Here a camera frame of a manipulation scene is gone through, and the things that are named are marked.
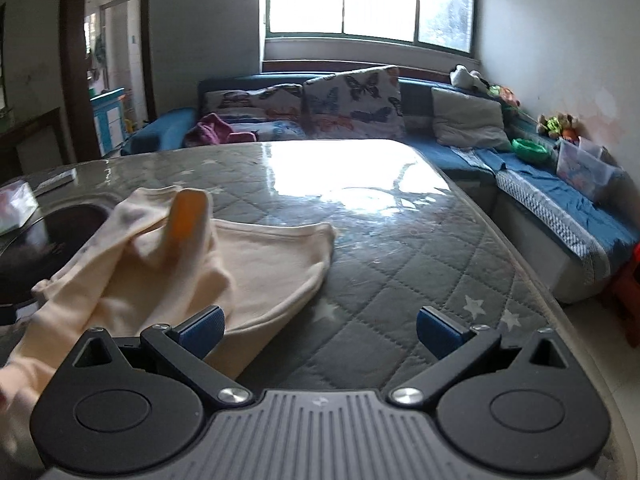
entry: green bowl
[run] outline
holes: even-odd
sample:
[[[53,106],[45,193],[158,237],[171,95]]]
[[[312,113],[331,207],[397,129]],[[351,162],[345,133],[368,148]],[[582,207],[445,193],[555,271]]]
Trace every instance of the green bowl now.
[[[549,158],[549,152],[546,148],[533,140],[513,139],[511,141],[513,153],[520,160],[524,160],[529,164],[543,164]]]

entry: floor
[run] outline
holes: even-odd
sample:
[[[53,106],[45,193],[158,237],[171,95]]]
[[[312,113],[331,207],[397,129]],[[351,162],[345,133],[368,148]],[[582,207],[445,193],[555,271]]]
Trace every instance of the floor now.
[[[565,312],[612,391],[640,458],[640,347],[628,345],[612,311],[597,300],[577,303]]]

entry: beige garment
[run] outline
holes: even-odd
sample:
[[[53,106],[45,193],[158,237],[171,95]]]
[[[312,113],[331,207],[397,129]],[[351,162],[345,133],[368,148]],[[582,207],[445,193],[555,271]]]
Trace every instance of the beige garment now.
[[[235,378],[315,294],[330,264],[330,224],[237,224],[210,220],[210,210],[202,190],[139,189],[34,288],[46,303],[0,370],[0,440],[14,460],[41,466],[31,410],[88,327],[132,336],[217,304],[225,336],[205,361]]]

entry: pink cloth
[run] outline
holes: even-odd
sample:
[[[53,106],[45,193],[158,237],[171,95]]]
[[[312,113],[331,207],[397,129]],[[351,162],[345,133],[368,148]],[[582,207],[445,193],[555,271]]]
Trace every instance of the pink cloth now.
[[[255,134],[251,132],[235,132],[216,114],[201,118],[184,136],[187,148],[194,146],[210,146],[212,144],[234,144],[236,142],[255,142]]]

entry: silver bolt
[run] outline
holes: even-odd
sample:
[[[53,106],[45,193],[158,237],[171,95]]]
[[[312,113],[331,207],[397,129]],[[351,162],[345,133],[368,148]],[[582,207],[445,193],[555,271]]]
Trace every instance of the silver bolt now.
[[[424,400],[424,393],[417,388],[398,388],[391,392],[391,399],[403,406],[415,406]]]
[[[243,402],[247,402],[249,397],[251,397],[249,391],[244,388],[238,388],[237,386],[223,388],[218,393],[218,399],[225,404],[242,404]]]

